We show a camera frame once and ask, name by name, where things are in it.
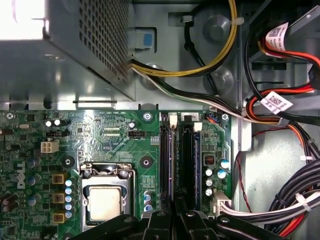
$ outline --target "white connector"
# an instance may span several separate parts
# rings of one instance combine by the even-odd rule
[[[223,191],[216,191],[213,194],[212,200],[213,213],[216,217],[221,214],[221,203],[231,207],[232,201],[224,194]]]
[[[169,124],[171,129],[176,129],[178,124],[178,116],[177,115],[170,115],[169,116]]]
[[[198,133],[202,131],[202,122],[195,122],[193,125],[194,132]]]
[[[41,153],[52,154],[59,151],[59,141],[43,141],[41,142]]]

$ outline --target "mesh grille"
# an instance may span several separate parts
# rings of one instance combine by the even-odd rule
[[[79,0],[79,38],[127,83],[129,0]]]

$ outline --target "barcode label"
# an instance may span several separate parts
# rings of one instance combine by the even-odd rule
[[[269,109],[273,114],[278,114],[290,108],[293,104],[287,99],[283,98],[279,94],[271,91],[264,99],[261,104]]]
[[[272,29],[268,32],[268,34],[265,36],[265,41],[274,49],[285,51],[285,35],[286,31],[288,29],[289,23],[286,22],[280,26],[277,26],[276,28]],[[275,56],[269,53],[266,53],[268,56],[273,56],[276,58],[280,58],[279,56]]]

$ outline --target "dell logo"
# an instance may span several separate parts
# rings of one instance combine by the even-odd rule
[[[25,172],[26,172],[26,163],[23,161],[22,163],[18,163],[17,167],[20,168],[17,170],[18,175],[16,178],[18,179],[18,183],[16,185],[17,189],[25,189],[26,183],[25,183]]]

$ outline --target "ram slot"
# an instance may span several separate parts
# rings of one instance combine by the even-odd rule
[[[194,136],[194,171],[195,171],[195,209],[201,209],[202,198],[202,148],[201,148],[201,133],[197,132]]]
[[[160,192],[169,193],[170,182],[170,161],[169,161],[169,137],[170,126],[168,123],[168,114],[161,114],[160,126]]]
[[[187,209],[193,210],[196,207],[195,202],[195,135],[192,125],[185,124],[182,133],[180,163],[183,168],[180,169],[184,187],[186,190],[185,203]]]
[[[174,194],[176,192],[176,179],[177,179],[177,135],[176,130],[171,129],[169,137],[169,161],[170,161],[170,195],[171,200],[174,200]]]

